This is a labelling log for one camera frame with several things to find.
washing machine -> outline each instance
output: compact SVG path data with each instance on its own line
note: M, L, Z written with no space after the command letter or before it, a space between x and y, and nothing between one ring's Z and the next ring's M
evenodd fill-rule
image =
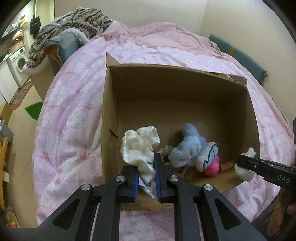
M22 73L22 68L27 63L27 59L25 47L21 47L7 59L7 65L19 89L29 78L29 76Z

yellow chair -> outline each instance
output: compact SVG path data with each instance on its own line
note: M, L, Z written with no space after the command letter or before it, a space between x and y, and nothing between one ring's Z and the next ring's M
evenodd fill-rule
M8 145L8 138L4 137L0 142L0 207L5 210L4 196L3 196L3 180L9 182L9 174L3 170L4 159Z

washing machine door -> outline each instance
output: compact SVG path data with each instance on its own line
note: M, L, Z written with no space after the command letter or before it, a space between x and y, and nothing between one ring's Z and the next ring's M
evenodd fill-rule
M16 61L16 69L19 73L22 73L22 68L25 66L25 64L27 63L25 56L21 55L17 58Z

patterned fur blanket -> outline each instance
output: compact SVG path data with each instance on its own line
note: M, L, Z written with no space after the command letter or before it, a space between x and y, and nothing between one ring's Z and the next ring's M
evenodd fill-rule
M30 70L39 66L45 59L46 55L43 52L43 47L46 40L69 28L78 29L82 32L82 35L91 39L97 34L103 33L111 23L112 20L96 8L77 8L64 16L56 18L39 31L37 40L30 48L30 57L24 66L23 72L29 73Z

green dustpan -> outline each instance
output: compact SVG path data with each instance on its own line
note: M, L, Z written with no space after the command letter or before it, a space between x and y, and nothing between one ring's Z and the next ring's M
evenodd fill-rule
M30 105L25 108L25 110L28 112L28 114L34 119L38 120L38 117L40 115L40 111L42 108L43 102L38 102L36 104Z

